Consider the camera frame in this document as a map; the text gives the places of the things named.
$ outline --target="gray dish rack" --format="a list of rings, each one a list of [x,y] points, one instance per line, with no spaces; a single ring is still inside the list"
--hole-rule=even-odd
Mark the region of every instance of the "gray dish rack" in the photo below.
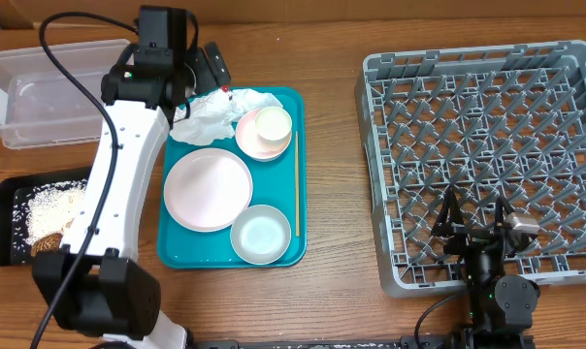
[[[430,235],[450,184],[470,226],[493,224],[499,195],[538,220],[507,272],[586,283],[585,42],[372,54],[355,98],[388,295],[464,287]]]

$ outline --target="plastic bin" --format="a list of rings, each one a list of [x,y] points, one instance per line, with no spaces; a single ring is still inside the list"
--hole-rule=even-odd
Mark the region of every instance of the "plastic bin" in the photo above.
[[[538,221],[507,273],[586,283],[586,43],[372,54],[355,94],[388,295],[465,287],[430,234],[450,184],[468,226],[489,229],[500,195]]]
[[[50,47],[94,96],[127,40]],[[4,146],[36,146],[95,141],[101,114],[51,64],[42,48],[0,51],[0,138]]]

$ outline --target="tray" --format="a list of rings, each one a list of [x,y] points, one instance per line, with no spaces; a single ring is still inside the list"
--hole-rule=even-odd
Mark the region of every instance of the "tray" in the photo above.
[[[34,187],[46,184],[83,180],[87,181],[90,167],[62,170],[44,174],[29,174],[4,179],[0,183],[0,267],[30,265],[30,245],[25,243],[27,230],[23,203],[27,203]],[[21,219],[14,219],[14,211]]]
[[[493,224],[499,195],[538,221],[508,273],[586,283],[586,43],[372,54],[355,94],[388,295],[464,287],[430,235],[450,184],[470,226]]]
[[[257,162],[242,153],[235,139],[215,141],[207,147],[229,150],[247,164],[254,182],[250,205],[270,205],[284,213],[291,224],[293,237],[284,256],[267,266],[254,266],[244,262],[233,250],[231,228],[214,233],[198,233],[183,228],[168,213],[162,196],[159,214],[157,253],[161,261],[175,269],[230,269],[290,267],[306,253],[306,132],[304,129],[304,101],[300,94],[288,87],[252,87],[258,92],[274,94],[293,119],[293,132],[299,137],[300,180],[300,236],[295,237],[295,142],[276,160]],[[168,138],[164,159],[164,183],[170,169],[186,154],[204,146],[179,143]]]

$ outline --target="white plate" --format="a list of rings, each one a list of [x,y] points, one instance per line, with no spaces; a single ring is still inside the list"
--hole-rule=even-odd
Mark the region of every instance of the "white plate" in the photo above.
[[[266,162],[278,158],[291,143],[291,133],[280,144],[267,143],[256,133],[256,115],[261,110],[249,111],[237,123],[235,140],[245,153],[256,161]]]
[[[252,176],[230,151],[204,148],[182,157],[164,185],[164,204],[181,226],[201,233],[224,229],[247,208]]]
[[[231,229],[235,253],[253,265],[277,261],[291,242],[291,225],[284,214],[266,205],[252,206],[237,217]]]

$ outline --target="black tray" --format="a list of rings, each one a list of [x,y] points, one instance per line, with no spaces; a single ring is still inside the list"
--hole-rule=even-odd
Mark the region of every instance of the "black tray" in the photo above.
[[[85,167],[45,174],[22,175],[4,179],[0,183],[0,267],[32,263],[30,246],[23,241],[27,238],[25,216],[21,221],[15,224],[13,222],[15,205],[19,208],[20,203],[27,201],[26,196],[35,186],[66,180],[88,179],[90,169],[91,167]],[[13,248],[13,242],[16,242],[15,246],[19,246],[19,250]]]

